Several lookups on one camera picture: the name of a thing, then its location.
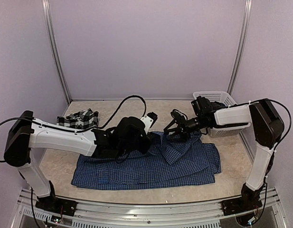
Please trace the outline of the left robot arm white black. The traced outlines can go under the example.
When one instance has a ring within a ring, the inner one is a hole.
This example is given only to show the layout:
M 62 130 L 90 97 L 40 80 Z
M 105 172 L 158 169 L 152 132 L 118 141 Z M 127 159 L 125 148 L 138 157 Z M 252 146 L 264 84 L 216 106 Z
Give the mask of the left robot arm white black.
M 46 123 L 25 111 L 9 130 L 4 151 L 4 161 L 16 167 L 31 186 L 38 202 L 50 211 L 56 211 L 61 201 L 55 195 L 51 181 L 45 178 L 30 156 L 33 148 L 74 152 L 96 159 L 117 160 L 133 151 L 145 154 L 151 146 L 149 129 L 158 116 L 151 112 L 141 118 L 124 117 L 116 127 L 107 130 L 92 127 L 78 130 Z

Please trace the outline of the blue checked long sleeve shirt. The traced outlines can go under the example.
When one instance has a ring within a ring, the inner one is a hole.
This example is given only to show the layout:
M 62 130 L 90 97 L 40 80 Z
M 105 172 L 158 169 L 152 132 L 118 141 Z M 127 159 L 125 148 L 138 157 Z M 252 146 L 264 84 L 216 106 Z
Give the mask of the blue checked long sleeve shirt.
M 198 186 L 215 182 L 221 173 L 218 149 L 203 143 L 201 132 L 185 142 L 173 142 L 163 132 L 153 132 L 146 154 L 133 151 L 118 160 L 79 156 L 71 184 L 92 190 L 145 190 Z

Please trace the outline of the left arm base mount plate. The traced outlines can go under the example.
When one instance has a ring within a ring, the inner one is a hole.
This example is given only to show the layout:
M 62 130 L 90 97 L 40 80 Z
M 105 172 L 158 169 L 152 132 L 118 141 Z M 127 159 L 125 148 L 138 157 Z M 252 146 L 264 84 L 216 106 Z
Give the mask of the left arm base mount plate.
M 44 211 L 73 217 L 76 211 L 77 202 L 51 196 L 38 198 L 36 207 Z

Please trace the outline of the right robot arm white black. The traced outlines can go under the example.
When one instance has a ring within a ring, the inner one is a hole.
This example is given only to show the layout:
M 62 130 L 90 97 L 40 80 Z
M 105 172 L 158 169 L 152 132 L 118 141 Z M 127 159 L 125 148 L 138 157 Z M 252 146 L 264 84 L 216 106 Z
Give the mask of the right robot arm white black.
M 172 140 L 186 141 L 190 135 L 205 128 L 252 127 L 256 141 L 256 152 L 250 174 L 241 189 L 237 207 L 247 211 L 259 200 L 271 171 L 274 154 L 282 141 L 284 122 L 274 107 L 274 101 L 265 98 L 245 104 L 225 106 L 198 96 L 191 102 L 195 117 L 188 119 L 184 113 L 172 110 L 172 121 L 164 132 Z

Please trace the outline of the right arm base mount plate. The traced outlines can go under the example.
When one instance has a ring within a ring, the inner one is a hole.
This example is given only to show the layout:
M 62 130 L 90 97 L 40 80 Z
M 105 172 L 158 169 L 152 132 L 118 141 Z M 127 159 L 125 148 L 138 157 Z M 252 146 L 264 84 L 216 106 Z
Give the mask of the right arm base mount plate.
M 233 214 L 238 214 L 262 207 L 262 202 L 260 199 L 255 199 L 252 202 L 244 202 L 241 197 L 223 200 L 221 202 L 222 210 L 224 216 L 229 216 Z

